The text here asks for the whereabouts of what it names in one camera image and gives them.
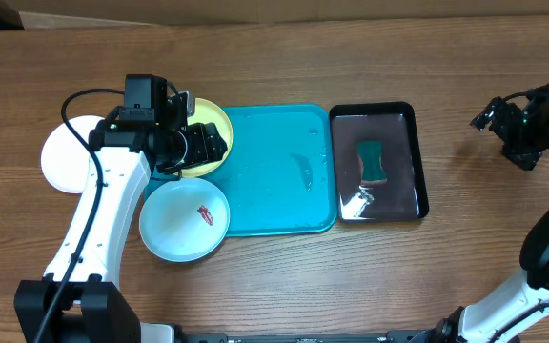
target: white plate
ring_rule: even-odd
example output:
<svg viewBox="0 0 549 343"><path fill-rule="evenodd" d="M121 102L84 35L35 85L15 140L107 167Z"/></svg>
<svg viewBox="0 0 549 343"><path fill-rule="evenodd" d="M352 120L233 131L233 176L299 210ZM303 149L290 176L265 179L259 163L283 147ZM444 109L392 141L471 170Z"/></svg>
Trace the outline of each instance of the white plate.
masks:
<svg viewBox="0 0 549 343"><path fill-rule="evenodd" d="M145 245L172 262L189 262L212 252L224 239L229 224L226 196L199 178L182 178L160 186L143 205L139 217Z"/></svg>
<svg viewBox="0 0 549 343"><path fill-rule="evenodd" d="M103 118L84 115L70 120L73 128L88 142L88 136ZM42 173L62 192L81 193L88 178L90 155L65 124L56 128L42 149Z"/></svg>

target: brown wall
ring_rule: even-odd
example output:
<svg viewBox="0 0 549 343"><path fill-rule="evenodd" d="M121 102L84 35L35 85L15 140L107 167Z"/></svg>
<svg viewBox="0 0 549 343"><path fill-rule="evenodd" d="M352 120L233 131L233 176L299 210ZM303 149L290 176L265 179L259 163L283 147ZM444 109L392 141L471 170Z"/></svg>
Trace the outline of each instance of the brown wall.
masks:
<svg viewBox="0 0 549 343"><path fill-rule="evenodd" d="M549 0L8 0L18 11L154 24L549 14Z"/></svg>

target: red mark on plate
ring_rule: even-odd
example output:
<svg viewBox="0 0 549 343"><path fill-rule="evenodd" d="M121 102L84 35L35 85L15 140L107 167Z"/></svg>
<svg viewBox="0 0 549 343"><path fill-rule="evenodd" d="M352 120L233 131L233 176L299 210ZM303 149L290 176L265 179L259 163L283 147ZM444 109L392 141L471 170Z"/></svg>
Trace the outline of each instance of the red mark on plate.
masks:
<svg viewBox="0 0 549 343"><path fill-rule="evenodd" d="M205 222L207 222L209 226L214 225L214 217L209 212L209 209L207 209L204 205L201 206L200 209L198 209L198 213L202 215L202 218L205 219Z"/></svg>

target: wooden table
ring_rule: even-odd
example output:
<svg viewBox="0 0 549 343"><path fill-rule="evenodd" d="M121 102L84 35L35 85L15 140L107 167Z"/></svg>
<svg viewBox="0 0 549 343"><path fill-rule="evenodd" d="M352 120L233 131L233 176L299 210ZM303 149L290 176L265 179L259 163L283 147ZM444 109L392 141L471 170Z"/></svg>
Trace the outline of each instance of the wooden table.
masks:
<svg viewBox="0 0 549 343"><path fill-rule="evenodd" d="M431 204L422 222L228 239L188 265L153 256L136 215L121 291L142 321L236 335L433 327L517 269L549 208L549 154L521 171L494 134L468 126L492 97L549 82L549 16L0 32L0 341L23 340L14 292L40 278L78 200L39 168L61 103L123 89L127 73L164 76L220 106L407 101ZM70 116L120 103L87 96ZM549 341L549 318L523 338Z"/></svg>

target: table surface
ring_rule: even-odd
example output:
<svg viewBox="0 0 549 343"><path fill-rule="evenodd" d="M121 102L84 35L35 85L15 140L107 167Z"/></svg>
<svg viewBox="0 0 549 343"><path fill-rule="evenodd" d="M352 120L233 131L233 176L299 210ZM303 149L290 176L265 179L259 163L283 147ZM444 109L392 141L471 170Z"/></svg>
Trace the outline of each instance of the table surface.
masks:
<svg viewBox="0 0 549 343"><path fill-rule="evenodd" d="M0 341L23 340L14 292L41 277L77 204L39 168L61 103L123 89L127 73L169 78L220 106L407 101L431 205L421 222L228 239L183 265L143 245L139 206L121 291L142 321L235 335L433 327L519 267L524 236L549 208L549 153L521 171L494 134L468 125L494 96L549 82L549 16L0 32ZM69 113L120 103L90 95ZM549 318L522 337L549 341Z"/></svg>

